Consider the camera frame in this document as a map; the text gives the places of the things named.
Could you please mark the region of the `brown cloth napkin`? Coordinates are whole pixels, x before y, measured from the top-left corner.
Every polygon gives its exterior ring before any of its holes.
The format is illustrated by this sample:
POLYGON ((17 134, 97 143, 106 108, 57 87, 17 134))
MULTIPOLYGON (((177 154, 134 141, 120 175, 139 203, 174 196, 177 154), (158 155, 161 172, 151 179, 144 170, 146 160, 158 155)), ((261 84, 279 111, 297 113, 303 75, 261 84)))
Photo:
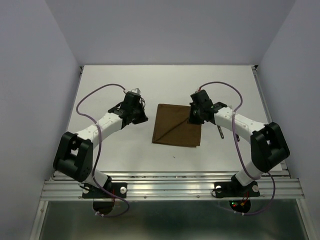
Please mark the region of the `brown cloth napkin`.
POLYGON ((157 106, 152 143, 195 148, 201 143, 202 126, 189 123, 191 107, 160 103, 157 106))

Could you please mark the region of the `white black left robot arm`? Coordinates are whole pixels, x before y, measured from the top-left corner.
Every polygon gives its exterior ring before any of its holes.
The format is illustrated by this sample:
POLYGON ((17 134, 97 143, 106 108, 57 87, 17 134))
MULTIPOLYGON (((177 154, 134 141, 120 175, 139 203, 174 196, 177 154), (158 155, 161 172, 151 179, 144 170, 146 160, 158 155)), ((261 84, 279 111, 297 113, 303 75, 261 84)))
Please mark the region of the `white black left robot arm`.
POLYGON ((102 148, 102 141, 129 124, 148 121, 144 101, 138 92, 128 91, 122 102, 112 107, 98 121, 87 128, 71 133, 67 131, 60 139, 53 161, 53 168, 73 180, 94 190, 100 197, 126 198, 127 184, 112 183, 112 178, 97 169, 93 163, 94 149, 102 148))

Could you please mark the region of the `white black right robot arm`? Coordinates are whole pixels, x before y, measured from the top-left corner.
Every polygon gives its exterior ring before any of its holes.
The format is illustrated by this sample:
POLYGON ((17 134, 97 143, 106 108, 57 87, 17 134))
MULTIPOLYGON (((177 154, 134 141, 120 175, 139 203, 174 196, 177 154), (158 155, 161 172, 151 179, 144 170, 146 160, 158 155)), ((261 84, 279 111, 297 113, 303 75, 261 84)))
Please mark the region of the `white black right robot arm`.
POLYGON ((230 189, 233 194, 242 195, 253 181, 290 156, 289 147, 277 123, 257 122, 236 113, 222 102, 213 103, 205 90, 199 90, 190 97, 190 124, 209 122, 232 131, 236 137, 250 144, 250 162, 231 178, 230 189))

